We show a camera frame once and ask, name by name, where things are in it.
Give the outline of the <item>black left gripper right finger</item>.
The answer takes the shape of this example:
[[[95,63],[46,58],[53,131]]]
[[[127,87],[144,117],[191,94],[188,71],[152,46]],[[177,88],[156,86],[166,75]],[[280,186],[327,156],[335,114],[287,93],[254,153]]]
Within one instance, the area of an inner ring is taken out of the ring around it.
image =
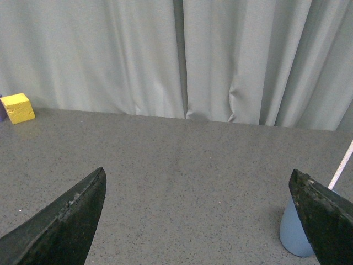
[[[320,264],[352,264],[352,202],[294,169],[289,190]]]

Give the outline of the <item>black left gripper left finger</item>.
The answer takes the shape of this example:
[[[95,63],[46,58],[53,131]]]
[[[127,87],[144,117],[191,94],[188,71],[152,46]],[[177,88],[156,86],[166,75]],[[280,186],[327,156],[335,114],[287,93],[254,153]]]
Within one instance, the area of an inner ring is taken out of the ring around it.
[[[105,195],[99,167],[1,237],[1,264],[85,264]]]

